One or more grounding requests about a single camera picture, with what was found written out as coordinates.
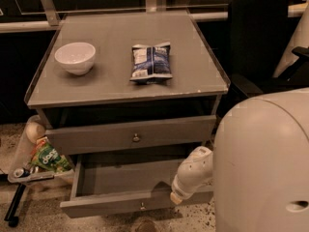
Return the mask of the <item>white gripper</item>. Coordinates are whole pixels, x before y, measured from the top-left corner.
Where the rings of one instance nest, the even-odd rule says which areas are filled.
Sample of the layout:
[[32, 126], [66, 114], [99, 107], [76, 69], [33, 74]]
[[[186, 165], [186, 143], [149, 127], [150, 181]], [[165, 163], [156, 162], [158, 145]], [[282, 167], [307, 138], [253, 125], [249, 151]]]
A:
[[176, 175], [172, 182], [170, 199], [173, 203], [179, 205], [184, 200], [189, 199], [196, 192], [196, 189], [195, 186], [183, 184], [179, 176]]

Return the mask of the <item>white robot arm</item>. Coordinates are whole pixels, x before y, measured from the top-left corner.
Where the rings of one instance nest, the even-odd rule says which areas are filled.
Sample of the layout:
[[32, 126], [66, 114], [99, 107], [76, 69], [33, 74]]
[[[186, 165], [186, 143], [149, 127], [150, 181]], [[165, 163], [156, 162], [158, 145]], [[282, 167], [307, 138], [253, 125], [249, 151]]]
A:
[[216, 232], [309, 232], [309, 88], [235, 105], [214, 147], [181, 163], [170, 199], [180, 204], [209, 179]]

